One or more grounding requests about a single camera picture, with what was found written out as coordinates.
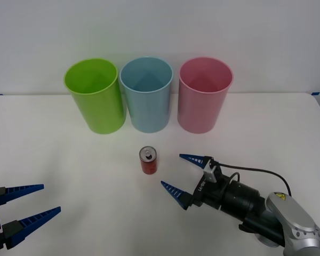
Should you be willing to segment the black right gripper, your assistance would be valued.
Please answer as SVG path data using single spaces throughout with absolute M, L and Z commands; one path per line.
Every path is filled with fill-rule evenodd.
M 179 154 L 179 157 L 202 169 L 206 167 L 209 161 L 214 161 L 211 156 Z M 184 210 L 187 210 L 192 205 L 200 207 L 206 204 L 214 209 L 223 211 L 225 192 L 229 182 L 229 177 L 223 174 L 219 176 L 216 183 L 209 182 L 203 175 L 193 195 L 164 181 L 161 181 L 161 185 Z

